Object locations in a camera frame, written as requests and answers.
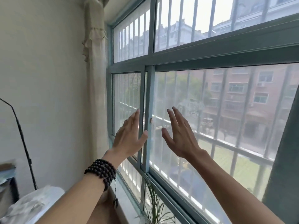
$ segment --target air conditioner unit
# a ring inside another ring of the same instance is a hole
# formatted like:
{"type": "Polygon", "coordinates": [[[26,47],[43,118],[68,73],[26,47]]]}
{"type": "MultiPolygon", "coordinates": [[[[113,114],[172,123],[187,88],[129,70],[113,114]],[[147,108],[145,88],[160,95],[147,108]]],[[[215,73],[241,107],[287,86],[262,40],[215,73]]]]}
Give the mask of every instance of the air conditioner unit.
{"type": "Polygon", "coordinates": [[[265,82],[258,82],[257,87],[265,87],[265,82]]]}

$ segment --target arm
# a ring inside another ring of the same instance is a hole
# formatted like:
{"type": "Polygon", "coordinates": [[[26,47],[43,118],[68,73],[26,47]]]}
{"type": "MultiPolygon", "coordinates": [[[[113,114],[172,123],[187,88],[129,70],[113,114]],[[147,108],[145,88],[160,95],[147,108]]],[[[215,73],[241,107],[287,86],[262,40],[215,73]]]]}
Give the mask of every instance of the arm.
{"type": "MultiPolygon", "coordinates": [[[[103,156],[103,159],[109,161],[116,169],[127,157],[140,150],[147,140],[147,131],[138,140],[139,114],[140,111],[137,110],[129,119],[125,120],[115,136],[112,149],[103,156]]],[[[103,179],[90,173],[86,174],[36,224],[87,223],[104,188],[103,179]]]]}
{"type": "Polygon", "coordinates": [[[165,128],[162,129],[163,138],[177,156],[185,158],[198,171],[230,221],[233,224],[282,224],[275,214],[199,147],[188,121],[176,108],[173,110],[174,113],[167,110],[173,139],[165,128]]]}

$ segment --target sheer curtain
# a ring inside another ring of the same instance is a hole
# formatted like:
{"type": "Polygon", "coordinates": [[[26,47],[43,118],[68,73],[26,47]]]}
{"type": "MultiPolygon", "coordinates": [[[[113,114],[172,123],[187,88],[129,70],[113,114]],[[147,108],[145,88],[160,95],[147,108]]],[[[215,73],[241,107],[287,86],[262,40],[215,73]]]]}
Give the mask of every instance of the sheer curtain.
{"type": "Polygon", "coordinates": [[[85,0],[85,39],[83,42],[90,102],[92,148],[90,158],[101,158],[109,149],[106,101],[106,53],[104,7],[102,0],[85,0]]]}

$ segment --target ceiling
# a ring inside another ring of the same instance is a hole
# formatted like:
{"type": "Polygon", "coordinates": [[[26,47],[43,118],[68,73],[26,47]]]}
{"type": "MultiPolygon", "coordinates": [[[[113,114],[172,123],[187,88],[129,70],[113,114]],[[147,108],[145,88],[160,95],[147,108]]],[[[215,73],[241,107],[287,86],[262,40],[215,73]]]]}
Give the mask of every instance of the ceiling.
{"type": "Polygon", "coordinates": [[[105,6],[105,22],[113,23],[118,16],[128,9],[127,4],[133,1],[135,0],[109,0],[105,6]]]}

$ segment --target hand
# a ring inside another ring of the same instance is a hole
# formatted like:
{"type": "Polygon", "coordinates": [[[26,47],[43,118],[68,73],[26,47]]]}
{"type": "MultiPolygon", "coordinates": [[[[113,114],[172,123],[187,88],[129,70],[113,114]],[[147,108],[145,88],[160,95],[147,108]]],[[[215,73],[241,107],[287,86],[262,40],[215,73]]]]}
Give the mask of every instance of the hand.
{"type": "Polygon", "coordinates": [[[166,128],[162,128],[162,137],[166,141],[168,147],[179,157],[188,160],[195,151],[201,150],[194,133],[188,121],[175,107],[172,107],[174,113],[167,109],[169,114],[173,139],[170,137],[166,128]]]}
{"type": "Polygon", "coordinates": [[[147,140],[147,131],[144,131],[141,138],[138,139],[139,115],[140,110],[138,109],[125,120],[115,135],[112,149],[123,159],[138,152],[147,140]]]}

